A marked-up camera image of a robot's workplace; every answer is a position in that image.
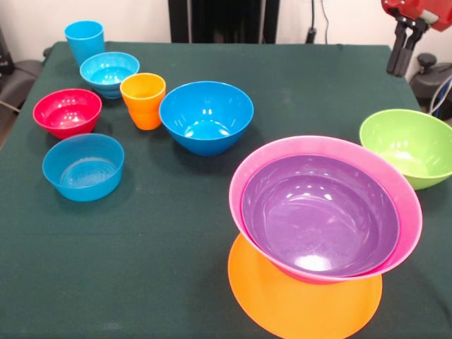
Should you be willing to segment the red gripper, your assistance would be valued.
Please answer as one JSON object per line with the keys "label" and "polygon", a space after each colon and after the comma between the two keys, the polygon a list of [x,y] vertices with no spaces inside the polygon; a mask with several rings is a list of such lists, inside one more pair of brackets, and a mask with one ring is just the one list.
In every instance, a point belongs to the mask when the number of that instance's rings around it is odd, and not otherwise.
{"label": "red gripper", "polygon": [[397,21],[386,71],[403,77],[415,45],[429,26],[439,32],[451,27],[451,0],[383,0],[381,5]]}

